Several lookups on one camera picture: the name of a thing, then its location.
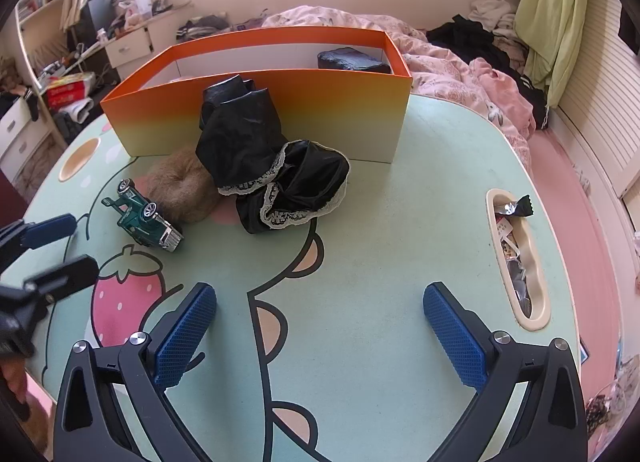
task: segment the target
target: toy car wheel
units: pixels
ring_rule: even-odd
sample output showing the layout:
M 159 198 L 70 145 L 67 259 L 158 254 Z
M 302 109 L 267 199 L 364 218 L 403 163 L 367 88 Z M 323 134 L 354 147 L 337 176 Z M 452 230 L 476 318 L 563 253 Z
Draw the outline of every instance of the toy car wheel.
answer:
M 118 195 L 124 194 L 131 187 L 136 187 L 133 179 L 123 179 L 118 185 Z
M 142 210 L 142 218 L 144 220 L 151 220 L 154 215 L 158 213 L 158 207 L 155 202 L 149 202 Z

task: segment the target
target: person's finger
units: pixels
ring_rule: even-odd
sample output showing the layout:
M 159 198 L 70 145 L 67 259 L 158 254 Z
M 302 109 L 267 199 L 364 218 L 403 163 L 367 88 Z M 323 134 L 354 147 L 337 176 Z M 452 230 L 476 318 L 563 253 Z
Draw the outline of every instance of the person's finger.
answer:
M 27 401 L 27 371 L 24 359 L 13 359 L 0 363 L 2 377 L 9 389 L 21 403 Z

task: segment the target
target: pink floor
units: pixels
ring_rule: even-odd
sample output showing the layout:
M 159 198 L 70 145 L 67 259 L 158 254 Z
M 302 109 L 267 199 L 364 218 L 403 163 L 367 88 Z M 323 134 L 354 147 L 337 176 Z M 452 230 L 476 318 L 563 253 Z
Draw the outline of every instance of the pink floor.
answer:
M 614 378 L 620 323 L 616 280 L 600 224 L 555 135 L 535 132 L 529 147 L 533 182 L 558 237 L 578 329 L 590 354 L 582 365 L 587 402 Z

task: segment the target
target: blue gripper pad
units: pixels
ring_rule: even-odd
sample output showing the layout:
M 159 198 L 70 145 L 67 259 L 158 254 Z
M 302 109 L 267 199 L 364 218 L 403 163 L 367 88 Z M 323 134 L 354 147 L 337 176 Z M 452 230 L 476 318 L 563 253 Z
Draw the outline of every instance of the blue gripper pad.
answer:
M 77 227 L 76 217 L 69 213 L 38 224 L 29 224 L 21 244 L 27 249 L 38 249 L 61 238 L 70 237 Z
M 422 298 L 424 315 L 465 386 L 480 392 L 486 383 L 484 351 L 471 336 L 437 286 L 431 284 Z
M 178 318 L 156 353 L 154 384 L 163 392 L 176 386 L 216 314 L 216 293 L 206 285 Z

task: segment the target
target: orange box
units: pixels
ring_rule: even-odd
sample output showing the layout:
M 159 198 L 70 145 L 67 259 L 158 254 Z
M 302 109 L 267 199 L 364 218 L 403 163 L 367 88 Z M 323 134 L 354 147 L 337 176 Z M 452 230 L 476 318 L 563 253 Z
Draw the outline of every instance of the orange box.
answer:
M 393 73 L 318 68 L 319 52 L 342 47 Z M 269 89 L 287 139 L 310 139 L 355 160 L 393 160 L 412 77 L 380 31 L 303 26 L 209 36 L 166 49 L 101 105 L 129 155 L 166 155 L 195 146 L 202 92 L 235 74 Z

